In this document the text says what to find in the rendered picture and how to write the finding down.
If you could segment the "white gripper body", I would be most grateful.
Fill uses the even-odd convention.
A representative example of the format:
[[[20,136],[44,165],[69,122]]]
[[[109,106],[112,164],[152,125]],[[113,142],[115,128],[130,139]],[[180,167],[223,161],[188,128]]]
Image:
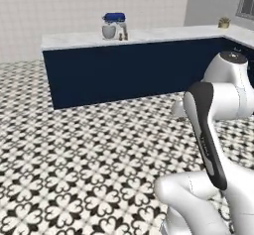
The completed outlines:
[[[184,103],[181,100],[176,100],[172,107],[172,115],[178,118],[186,118],[187,114],[184,108]]]

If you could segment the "navy blue kitchen counter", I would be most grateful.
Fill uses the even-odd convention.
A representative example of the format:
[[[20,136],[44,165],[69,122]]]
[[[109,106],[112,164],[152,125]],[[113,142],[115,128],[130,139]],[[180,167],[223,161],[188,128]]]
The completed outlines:
[[[126,41],[96,32],[42,40],[56,109],[184,91],[222,51],[247,56],[254,84],[254,31],[235,25],[130,30]]]

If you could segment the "small potted plant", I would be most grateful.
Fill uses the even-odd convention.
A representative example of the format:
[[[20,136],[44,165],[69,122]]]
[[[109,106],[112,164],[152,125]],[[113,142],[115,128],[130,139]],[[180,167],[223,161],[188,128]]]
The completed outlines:
[[[218,27],[221,29],[227,29],[230,25],[230,19],[227,17],[222,17],[218,21]]]

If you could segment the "blue stand mixer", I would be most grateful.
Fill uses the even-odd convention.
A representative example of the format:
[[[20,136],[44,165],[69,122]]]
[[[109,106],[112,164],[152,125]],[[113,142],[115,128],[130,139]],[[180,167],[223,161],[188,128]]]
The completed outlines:
[[[105,40],[119,40],[118,36],[120,32],[123,34],[123,40],[128,40],[126,17],[124,13],[109,12],[102,17],[102,20],[102,37]]]

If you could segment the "grey framed window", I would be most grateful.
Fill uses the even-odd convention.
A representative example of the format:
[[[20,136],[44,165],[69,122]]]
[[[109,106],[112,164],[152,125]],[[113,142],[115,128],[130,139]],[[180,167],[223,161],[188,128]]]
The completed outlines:
[[[236,15],[254,21],[254,0],[240,0]]]

